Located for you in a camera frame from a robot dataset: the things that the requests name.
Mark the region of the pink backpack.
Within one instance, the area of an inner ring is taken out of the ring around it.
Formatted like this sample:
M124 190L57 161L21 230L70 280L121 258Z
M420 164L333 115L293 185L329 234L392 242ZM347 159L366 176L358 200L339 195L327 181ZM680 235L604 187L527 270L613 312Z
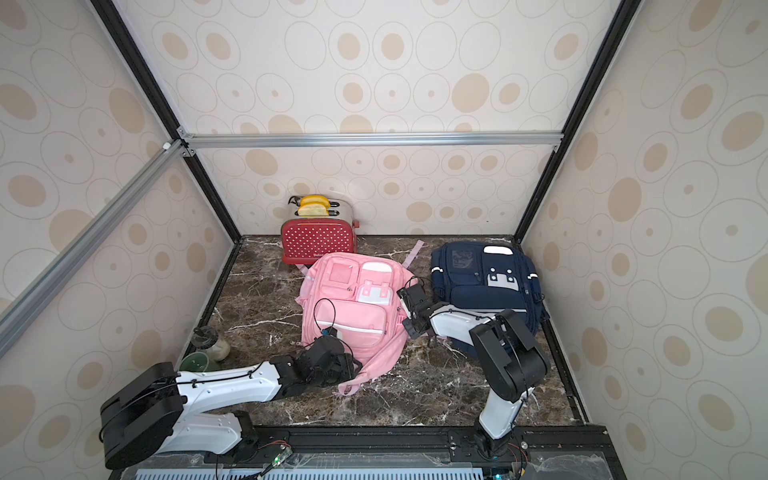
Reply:
M323 330L333 328L362 364L354 379L338 386L341 395L355 394L398 362L408 334L397 291L416 282L408 268L422 245L419 241L402 263L337 252L324 255L305 272L296 298L303 308L302 344L309 345Z

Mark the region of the navy blue backpack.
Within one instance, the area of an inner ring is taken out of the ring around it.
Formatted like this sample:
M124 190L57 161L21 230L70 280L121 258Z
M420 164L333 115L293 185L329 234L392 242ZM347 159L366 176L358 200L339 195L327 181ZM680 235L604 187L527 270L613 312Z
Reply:
M430 275L437 311L429 326L453 338L476 356L469 336L470 320L489 320L512 310L536 336L549 319L544 294L532 260L513 245L476 241L446 243L431 254Z

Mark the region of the red polka dot toaster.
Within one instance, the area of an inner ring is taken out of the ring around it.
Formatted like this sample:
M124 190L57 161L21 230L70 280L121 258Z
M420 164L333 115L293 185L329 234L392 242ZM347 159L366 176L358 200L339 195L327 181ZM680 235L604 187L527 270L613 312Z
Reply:
M288 216L281 227L282 261L291 265L311 265L326 254L356 253L359 222L352 206L343 200L331 202L328 217L299 217L296 212L304 196L288 200Z

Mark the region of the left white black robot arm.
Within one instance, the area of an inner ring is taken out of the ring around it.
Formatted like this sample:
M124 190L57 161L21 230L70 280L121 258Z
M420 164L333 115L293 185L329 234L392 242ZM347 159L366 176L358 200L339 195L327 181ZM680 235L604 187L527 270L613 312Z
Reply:
M362 368L348 346L330 335L298 355L238 369L190 372L157 363L102 404L98 437L105 466L126 469L155 454L174 452L250 460L282 443L262 439L249 414L232 413L230 407L337 386L355 379Z

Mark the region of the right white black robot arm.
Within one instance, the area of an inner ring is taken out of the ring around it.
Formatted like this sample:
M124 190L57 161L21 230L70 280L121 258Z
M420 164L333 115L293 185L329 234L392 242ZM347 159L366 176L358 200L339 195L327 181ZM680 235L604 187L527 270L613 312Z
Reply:
M512 309L481 313L434 303L419 284L401 288L397 296L411 338L433 333L474 348L490 387L476 422L476 443L487 455L495 453L511 438L523 404L550 370L522 314Z

